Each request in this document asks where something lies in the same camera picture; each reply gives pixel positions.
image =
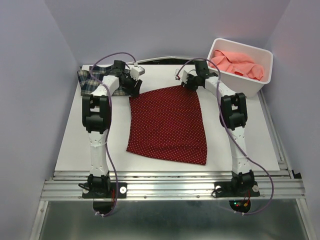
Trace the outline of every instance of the white bin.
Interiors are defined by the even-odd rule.
[[[233,91],[237,93],[244,93],[248,98],[250,98],[255,96],[264,85],[270,83],[274,59],[274,56],[270,51],[223,38],[217,38],[214,40],[208,55],[209,60],[214,57],[215,50],[247,54],[256,64],[260,64],[264,68],[264,76],[260,81],[221,71],[221,81]],[[210,66],[209,69],[216,73],[218,72],[215,68]]]

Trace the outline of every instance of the maroon polka dot fabric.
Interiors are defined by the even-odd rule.
[[[172,86],[129,97],[129,101],[128,152],[153,159],[206,165],[207,141],[195,91]]]

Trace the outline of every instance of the pink cloth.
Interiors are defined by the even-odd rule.
[[[241,52],[214,51],[211,59],[221,71],[260,81],[265,73],[264,67],[256,64],[251,57]]]

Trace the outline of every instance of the gray floor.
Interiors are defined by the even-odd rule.
[[[254,200],[251,210],[265,200]],[[50,202],[41,240],[304,240],[297,202],[274,200],[241,216],[228,201],[120,202],[113,216],[95,216],[90,201]]]

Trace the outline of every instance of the blue checkered fabric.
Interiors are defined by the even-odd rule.
[[[111,67],[100,67],[96,66],[94,67],[92,73],[93,75],[102,81],[104,79],[104,76],[109,74]],[[96,80],[94,80],[90,72],[87,70],[79,70],[77,72],[79,84],[81,87],[81,96],[91,94],[94,90],[97,89],[97,87],[100,85],[100,83]],[[117,90],[114,91],[113,96],[128,96],[127,93],[122,89],[120,86]]]

